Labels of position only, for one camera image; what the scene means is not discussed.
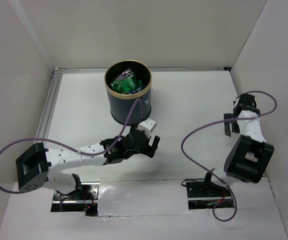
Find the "dark blue cylindrical bin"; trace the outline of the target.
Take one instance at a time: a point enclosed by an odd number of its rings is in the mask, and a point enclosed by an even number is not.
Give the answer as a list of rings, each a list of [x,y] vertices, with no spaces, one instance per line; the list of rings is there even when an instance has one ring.
[[[136,80],[142,81],[143,89],[136,94],[120,94],[112,89],[111,81],[118,73],[131,68],[136,76]],[[151,106],[151,87],[152,73],[150,69],[143,63],[137,60],[122,60],[115,63],[107,69],[104,75],[104,83],[107,91],[110,112],[114,120],[120,124],[124,124],[128,114],[135,102],[139,99],[142,106],[136,104],[134,111],[128,121],[128,125],[138,123],[141,120],[147,119],[152,111]]]

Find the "clear bottle blue label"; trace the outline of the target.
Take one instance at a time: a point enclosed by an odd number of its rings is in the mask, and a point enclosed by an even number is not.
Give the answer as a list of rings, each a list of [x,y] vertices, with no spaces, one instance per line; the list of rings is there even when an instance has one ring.
[[[138,88],[132,89],[128,92],[129,95],[140,93],[143,90],[143,86],[139,86]]]

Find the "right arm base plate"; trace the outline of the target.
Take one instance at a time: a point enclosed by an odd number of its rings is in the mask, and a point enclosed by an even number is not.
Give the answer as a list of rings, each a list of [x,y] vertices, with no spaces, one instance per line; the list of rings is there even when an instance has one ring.
[[[234,207],[230,191],[213,182],[185,179],[181,182],[181,186],[186,189],[189,210]]]

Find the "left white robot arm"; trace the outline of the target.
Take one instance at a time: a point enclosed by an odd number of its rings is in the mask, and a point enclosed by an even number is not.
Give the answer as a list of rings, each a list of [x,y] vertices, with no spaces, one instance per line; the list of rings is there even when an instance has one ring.
[[[63,171],[84,166],[119,164],[142,154],[153,158],[160,141],[155,136],[149,144],[157,123],[148,118],[132,124],[129,133],[71,151],[67,148],[45,148],[42,142],[33,144],[16,159],[18,190],[22,193],[47,188],[58,192],[63,199],[76,200],[86,190],[77,174]]]

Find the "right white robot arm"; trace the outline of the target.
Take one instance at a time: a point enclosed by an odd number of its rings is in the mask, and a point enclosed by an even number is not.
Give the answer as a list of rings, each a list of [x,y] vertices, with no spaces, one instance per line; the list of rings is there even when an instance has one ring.
[[[257,184],[274,153],[274,146],[265,140],[261,125],[261,112],[255,96],[243,93],[233,101],[232,113],[225,113],[224,133],[239,134],[228,154],[223,169],[214,169],[204,177],[202,190],[207,196],[214,196],[225,190],[226,185],[236,182]]]

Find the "clear wide-mouth plastic jar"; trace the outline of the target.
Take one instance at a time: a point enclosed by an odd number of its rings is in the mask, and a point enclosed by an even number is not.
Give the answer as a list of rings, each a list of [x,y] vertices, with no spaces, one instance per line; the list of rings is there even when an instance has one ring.
[[[111,82],[122,81],[125,79],[136,78],[134,71],[131,68],[127,68],[124,71],[119,72],[115,77],[113,77]]]

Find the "green bottle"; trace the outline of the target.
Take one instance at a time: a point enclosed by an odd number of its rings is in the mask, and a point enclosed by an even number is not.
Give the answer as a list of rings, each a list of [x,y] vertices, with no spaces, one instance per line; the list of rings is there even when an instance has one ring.
[[[135,78],[117,80],[111,83],[111,87],[116,93],[124,95],[129,95],[129,91],[137,89],[142,85],[142,81]]]

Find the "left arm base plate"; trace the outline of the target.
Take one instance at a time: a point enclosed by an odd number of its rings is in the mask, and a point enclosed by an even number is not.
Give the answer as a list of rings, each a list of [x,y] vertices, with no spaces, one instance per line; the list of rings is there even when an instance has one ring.
[[[100,182],[83,182],[82,192],[69,198],[60,196],[56,191],[53,194],[51,213],[83,213],[85,216],[98,215],[98,197]]]

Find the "silver tape sheet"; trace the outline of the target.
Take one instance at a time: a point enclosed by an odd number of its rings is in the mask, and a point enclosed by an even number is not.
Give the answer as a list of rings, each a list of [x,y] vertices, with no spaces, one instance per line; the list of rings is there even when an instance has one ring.
[[[188,214],[187,190],[180,180],[102,181],[97,212],[101,217]]]

